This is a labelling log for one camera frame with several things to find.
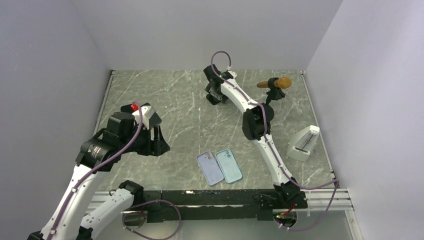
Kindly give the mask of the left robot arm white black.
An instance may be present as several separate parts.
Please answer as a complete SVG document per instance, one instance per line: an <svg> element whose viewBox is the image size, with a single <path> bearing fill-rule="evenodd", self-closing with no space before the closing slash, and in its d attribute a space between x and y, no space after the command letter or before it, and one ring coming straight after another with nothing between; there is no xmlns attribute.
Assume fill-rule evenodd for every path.
<svg viewBox="0 0 424 240"><path fill-rule="evenodd" d="M162 136L162 119L150 106L115 112L105 128L81 145L69 185L48 223L29 235L31 240L94 240L126 209L146 201L144 188L125 180L90 213L87 209L123 154L159 157L170 150Z"/></svg>

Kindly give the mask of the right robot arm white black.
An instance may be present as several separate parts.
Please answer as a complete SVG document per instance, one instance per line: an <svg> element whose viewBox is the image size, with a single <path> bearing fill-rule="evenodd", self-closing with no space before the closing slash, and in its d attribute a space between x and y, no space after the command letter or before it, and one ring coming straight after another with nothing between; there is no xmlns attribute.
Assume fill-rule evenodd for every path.
<svg viewBox="0 0 424 240"><path fill-rule="evenodd" d="M260 103L250 97L237 83L237 74L234 71L221 72L211 64L203 70L203 73L208 80L205 88L207 100L212 105L230 100L242 113L243 134L253 142L265 160L276 191L276 203L282 208L306 208L308 206L306 195L286 167L271 134L271 120L275 112L270 103L286 96L283 90L292 85L292 80L288 77L272 77L259 82L256 85L258 88L268 90L266 101Z"/></svg>

